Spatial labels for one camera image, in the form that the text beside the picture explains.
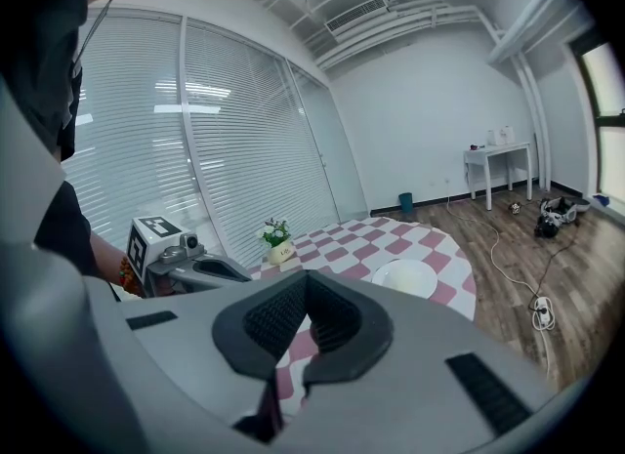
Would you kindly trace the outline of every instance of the potted plant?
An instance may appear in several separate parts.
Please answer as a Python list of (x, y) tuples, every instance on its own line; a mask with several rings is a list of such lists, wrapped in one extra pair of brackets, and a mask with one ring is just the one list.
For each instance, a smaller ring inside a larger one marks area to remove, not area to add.
[(268, 254), (268, 260), (272, 265), (279, 265), (288, 260), (295, 248), (291, 241), (289, 233), (289, 225), (286, 220), (274, 220), (271, 218), (265, 222), (265, 226), (256, 232), (258, 238), (264, 240), (271, 246)]

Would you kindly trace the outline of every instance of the round table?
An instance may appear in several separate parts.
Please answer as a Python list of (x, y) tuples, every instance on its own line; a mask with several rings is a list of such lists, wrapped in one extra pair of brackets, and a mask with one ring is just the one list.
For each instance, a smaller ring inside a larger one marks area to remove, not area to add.
[[(293, 240), (296, 252), (279, 266), (267, 258), (250, 269), (252, 278), (268, 278), (283, 271), (318, 269), (371, 281), (382, 265), (396, 259), (426, 263), (437, 273), (437, 288), (430, 301), (446, 305), (470, 320), (476, 312), (476, 283), (471, 264), (455, 240), (442, 230), (389, 218), (352, 220), (306, 233)], [(306, 317), (289, 350), (276, 367), (280, 407), (294, 415), (304, 399), (302, 373), (318, 352)]]

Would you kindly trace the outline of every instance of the yellow pot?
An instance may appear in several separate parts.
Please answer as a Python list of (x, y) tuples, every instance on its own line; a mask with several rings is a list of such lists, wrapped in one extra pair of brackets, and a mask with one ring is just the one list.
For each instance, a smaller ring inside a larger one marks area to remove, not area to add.
[(270, 249), (267, 259), (272, 265), (280, 265), (282, 262), (291, 258), (293, 253), (295, 253), (295, 247), (293, 247), (290, 240), (285, 240)]

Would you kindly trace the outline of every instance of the person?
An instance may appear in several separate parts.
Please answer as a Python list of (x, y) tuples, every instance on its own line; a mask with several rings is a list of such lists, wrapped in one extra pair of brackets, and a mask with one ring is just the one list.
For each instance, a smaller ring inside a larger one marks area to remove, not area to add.
[[(82, 81), (78, 28), (94, 1), (24, 0), (8, 14), (11, 53), (2, 56), (2, 74), (24, 118), (59, 163), (74, 153)], [(120, 284), (125, 254), (91, 230), (68, 182), (54, 197), (35, 244), (64, 256), (83, 275)], [(139, 294), (136, 282), (127, 283)]]

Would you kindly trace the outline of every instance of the wood plank flooring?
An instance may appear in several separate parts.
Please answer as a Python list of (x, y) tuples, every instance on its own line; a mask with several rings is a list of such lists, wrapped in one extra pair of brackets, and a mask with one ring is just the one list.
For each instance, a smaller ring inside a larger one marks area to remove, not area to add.
[[(534, 289), (550, 256), (575, 237), (573, 245), (551, 262), (541, 288), (556, 313), (556, 327), (545, 336), (549, 378), (559, 390), (597, 368), (622, 320), (625, 291), (625, 228), (604, 214), (591, 209), (581, 215), (579, 228), (565, 226), (554, 239), (534, 237), (538, 202), (543, 196), (560, 195), (565, 192), (553, 189), (545, 194), (535, 187), (534, 200), (527, 202), (522, 186), (493, 194), (492, 211), (486, 211), (485, 197), (450, 204), (454, 214), (489, 223), (499, 231), (495, 262), (510, 277)], [(508, 211), (514, 201), (526, 204), (516, 216)], [(376, 216), (430, 224), (450, 233), (473, 268), (478, 327), (547, 369), (542, 338), (532, 328), (527, 309), (532, 295), (526, 286), (504, 278), (490, 262), (490, 248), (496, 239), (491, 229), (457, 220), (447, 213), (446, 204)]]

